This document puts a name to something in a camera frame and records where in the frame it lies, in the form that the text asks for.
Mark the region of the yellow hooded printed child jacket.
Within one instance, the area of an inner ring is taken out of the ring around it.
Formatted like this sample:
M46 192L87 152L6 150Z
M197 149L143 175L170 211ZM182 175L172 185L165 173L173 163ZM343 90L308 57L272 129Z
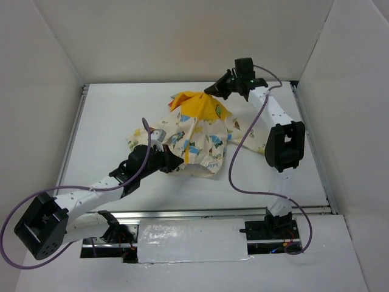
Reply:
M175 95L170 113L150 127L167 132L161 144L184 163L177 170L194 176L215 175L222 167L229 142L265 154L266 139L250 129L221 102L203 92L185 91Z

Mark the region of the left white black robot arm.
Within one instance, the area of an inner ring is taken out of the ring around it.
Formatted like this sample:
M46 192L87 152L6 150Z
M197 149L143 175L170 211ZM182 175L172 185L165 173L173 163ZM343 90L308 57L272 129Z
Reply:
M90 187L71 187L70 193L37 195L14 228L15 234L37 260L51 256L58 248L84 238L100 238L106 243L134 237L127 227L99 207L118 201L140 187L142 179L155 172L171 173L184 160L167 145L162 148L138 145L128 159Z

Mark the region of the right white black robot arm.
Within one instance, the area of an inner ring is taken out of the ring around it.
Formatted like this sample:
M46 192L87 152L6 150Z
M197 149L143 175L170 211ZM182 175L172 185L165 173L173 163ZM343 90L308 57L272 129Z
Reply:
M245 142L256 122L261 119L269 129L264 157L269 167L275 170L275 190L266 192L269 201L261 227L248 226L242 229L250 239L265 232L271 238L278 238L292 231L292 201L287 191L305 152L305 125L288 116L272 97L274 89L282 83L269 86L263 78L256 77L257 66L250 57L235 60L235 67L227 72L205 93L228 99L231 93L244 97L258 111L249 129L244 133Z

